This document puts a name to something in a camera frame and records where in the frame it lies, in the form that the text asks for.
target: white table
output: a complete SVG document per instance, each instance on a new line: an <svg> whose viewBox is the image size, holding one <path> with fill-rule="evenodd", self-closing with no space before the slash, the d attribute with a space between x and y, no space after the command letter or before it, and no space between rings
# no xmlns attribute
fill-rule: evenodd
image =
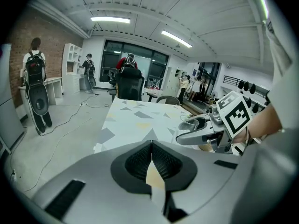
<svg viewBox="0 0 299 224"><path fill-rule="evenodd" d="M53 77L45 80L44 85L48 91L48 98L50 105L58 105L62 101L61 77ZM22 101L25 107L26 114L30 117L29 104L26 99L25 86L19 86Z"/></svg>
<svg viewBox="0 0 299 224"><path fill-rule="evenodd" d="M142 140L171 143L181 115L190 113L178 105L124 100L115 97L94 152L120 147Z"/></svg>

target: red shirt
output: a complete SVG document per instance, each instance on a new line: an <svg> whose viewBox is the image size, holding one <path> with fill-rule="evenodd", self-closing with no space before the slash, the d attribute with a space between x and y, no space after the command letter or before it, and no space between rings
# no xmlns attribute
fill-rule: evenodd
<svg viewBox="0 0 299 224"><path fill-rule="evenodd" d="M123 57L122 59L120 59L120 60L118 61L117 65L116 65L116 68L117 68L118 70L121 69L121 66L122 66L122 64L123 64L123 62L124 62L125 59L126 59L126 57ZM136 62L136 61L135 61L135 69L138 69L137 62Z"/></svg>

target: black pants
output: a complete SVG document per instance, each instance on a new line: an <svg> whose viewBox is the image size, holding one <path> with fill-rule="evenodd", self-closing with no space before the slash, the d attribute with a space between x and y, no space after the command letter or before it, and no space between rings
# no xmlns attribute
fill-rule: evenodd
<svg viewBox="0 0 299 224"><path fill-rule="evenodd" d="M28 101L30 102L29 97L28 97L28 90L29 90L29 86L26 84L26 94L27 94ZM43 124L43 121L42 121L42 117L40 115L36 114L33 110L32 110L32 114L33 114L34 120L36 122L37 128L40 130L42 127L45 127L45 125ZM43 115L43 120L45 121L45 123L48 127L52 126L52 120L51 120L51 116L50 116L49 112L47 112Z"/></svg>
<svg viewBox="0 0 299 224"><path fill-rule="evenodd" d="M184 99L185 91L186 91L186 88L182 88L182 89L181 89L181 93L180 93L179 96L178 96L178 100L179 100L180 104L183 103L183 99Z"/></svg>

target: white bookshelf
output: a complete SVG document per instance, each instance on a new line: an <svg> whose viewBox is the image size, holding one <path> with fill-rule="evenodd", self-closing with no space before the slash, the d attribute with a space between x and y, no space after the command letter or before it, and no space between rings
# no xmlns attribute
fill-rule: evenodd
<svg viewBox="0 0 299 224"><path fill-rule="evenodd" d="M62 87L65 94L74 94L80 91L79 79L84 69L79 68L83 63L82 48L68 43L64 45L62 58Z"/></svg>

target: human hand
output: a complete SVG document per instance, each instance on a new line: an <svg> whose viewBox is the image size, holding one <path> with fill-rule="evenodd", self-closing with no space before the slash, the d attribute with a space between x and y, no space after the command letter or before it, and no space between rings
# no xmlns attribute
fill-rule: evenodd
<svg viewBox="0 0 299 224"><path fill-rule="evenodd" d="M242 143L243 141L246 140L246 129L243 129L240 133L237 134L237 136L234 137L232 143L233 144L238 144Z"/></svg>

